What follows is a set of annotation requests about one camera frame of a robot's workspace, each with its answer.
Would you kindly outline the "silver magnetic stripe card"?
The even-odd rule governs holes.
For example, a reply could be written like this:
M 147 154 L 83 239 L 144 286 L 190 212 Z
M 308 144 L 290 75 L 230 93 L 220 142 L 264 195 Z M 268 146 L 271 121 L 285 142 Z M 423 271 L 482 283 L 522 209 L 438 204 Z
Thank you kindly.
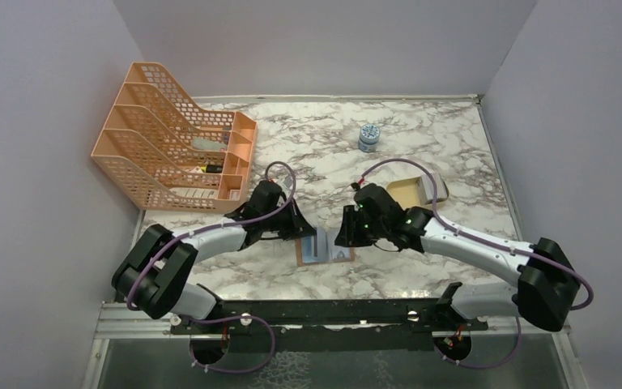
M 300 239 L 300 262 L 304 265 L 319 262 L 317 239 L 315 237 Z

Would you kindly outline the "tan leather card holder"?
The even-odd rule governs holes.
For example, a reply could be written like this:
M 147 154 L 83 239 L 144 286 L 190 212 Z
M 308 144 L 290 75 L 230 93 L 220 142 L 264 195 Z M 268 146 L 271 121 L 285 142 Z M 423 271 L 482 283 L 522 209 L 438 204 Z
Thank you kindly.
M 300 267 L 347 263 L 356 259 L 353 248 L 335 245 L 339 229 L 316 228 L 316 234 L 296 240 L 296 261 Z

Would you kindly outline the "silver vip credit card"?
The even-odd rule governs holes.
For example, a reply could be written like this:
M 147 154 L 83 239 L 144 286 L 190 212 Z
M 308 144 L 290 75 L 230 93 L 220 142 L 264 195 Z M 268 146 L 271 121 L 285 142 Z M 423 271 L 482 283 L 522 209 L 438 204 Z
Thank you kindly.
M 331 263 L 334 261 L 334 240 L 337 237 L 337 229 L 316 228 L 317 248 L 320 263 Z

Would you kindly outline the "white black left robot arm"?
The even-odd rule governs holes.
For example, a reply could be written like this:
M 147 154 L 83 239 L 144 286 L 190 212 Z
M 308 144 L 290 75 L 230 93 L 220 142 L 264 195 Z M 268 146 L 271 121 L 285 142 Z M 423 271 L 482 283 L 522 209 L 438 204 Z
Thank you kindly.
M 283 241 L 316 233 L 296 201 L 271 181 L 259 182 L 249 200 L 220 224 L 181 234 L 161 224 L 150 226 L 113 274 L 111 285 L 133 310 L 151 318 L 168 313 L 190 316 L 200 331 L 213 332 L 222 322 L 220 299 L 201 285 L 187 283 L 194 264 L 244 250 L 261 241 L 264 233 Z

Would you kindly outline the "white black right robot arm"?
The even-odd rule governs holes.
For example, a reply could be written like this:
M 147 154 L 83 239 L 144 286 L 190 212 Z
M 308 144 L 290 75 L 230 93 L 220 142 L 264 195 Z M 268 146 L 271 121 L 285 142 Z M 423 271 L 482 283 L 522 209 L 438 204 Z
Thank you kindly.
M 343 208 L 336 246 L 366 247 L 384 239 L 399 250 L 449 257 L 500 278 L 491 284 L 450 284 L 433 313 L 444 329 L 479 317 L 523 318 L 553 332 L 564 327 L 579 282 L 554 241 L 531 244 L 466 230 L 425 207 L 401 208 L 375 184 L 358 188 L 354 201 Z

